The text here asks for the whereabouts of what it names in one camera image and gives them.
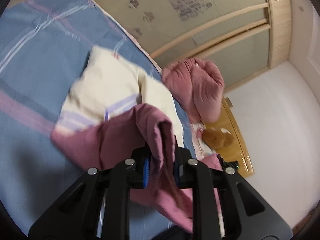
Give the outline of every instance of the pink pillow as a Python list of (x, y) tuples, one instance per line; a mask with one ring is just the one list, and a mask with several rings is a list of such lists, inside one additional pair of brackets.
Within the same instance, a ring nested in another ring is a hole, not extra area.
[(219, 119), (224, 81), (213, 61), (190, 58), (172, 63), (163, 69), (162, 82), (191, 123)]

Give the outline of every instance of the brown teddy bear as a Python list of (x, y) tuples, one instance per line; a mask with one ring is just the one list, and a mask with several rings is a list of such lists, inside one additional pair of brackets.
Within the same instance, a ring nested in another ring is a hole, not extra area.
[(233, 135), (224, 128), (209, 128), (202, 133), (203, 141), (213, 150), (218, 150), (233, 143)]

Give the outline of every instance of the blue bedsheet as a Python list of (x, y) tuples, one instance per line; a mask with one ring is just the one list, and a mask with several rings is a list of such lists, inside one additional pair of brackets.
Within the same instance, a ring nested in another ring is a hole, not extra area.
[[(82, 173), (52, 145), (50, 132), (93, 44), (160, 80), (148, 58), (89, 0), (28, 0), (0, 18), (0, 200), (25, 234)], [(185, 147), (195, 157), (187, 115), (175, 104)], [(170, 226), (156, 210), (131, 203), (131, 239), (150, 239)]]

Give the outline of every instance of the white wall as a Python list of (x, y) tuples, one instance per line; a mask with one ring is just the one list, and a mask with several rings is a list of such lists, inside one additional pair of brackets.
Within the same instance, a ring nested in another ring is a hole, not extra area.
[(320, 103), (320, 17), (310, 0), (291, 0), (290, 62)]
[(226, 94), (255, 170), (247, 180), (291, 226), (320, 199), (320, 107), (289, 62)]

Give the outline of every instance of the pink cloth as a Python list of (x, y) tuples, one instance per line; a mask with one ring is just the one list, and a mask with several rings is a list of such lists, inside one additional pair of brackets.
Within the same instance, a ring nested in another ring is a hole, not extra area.
[(172, 63), (163, 69), (162, 82), (191, 123), (219, 119), (224, 81), (213, 61), (190, 58)]
[[(154, 206), (175, 224), (192, 232), (191, 190), (180, 190), (175, 185), (172, 124), (159, 109), (148, 104), (136, 105), (130, 111), (74, 135), (53, 132), (52, 141), (84, 170), (113, 168), (147, 142), (154, 157), (149, 183), (145, 189), (131, 189), (131, 200)], [(204, 162), (216, 167), (217, 158), (208, 157)]]

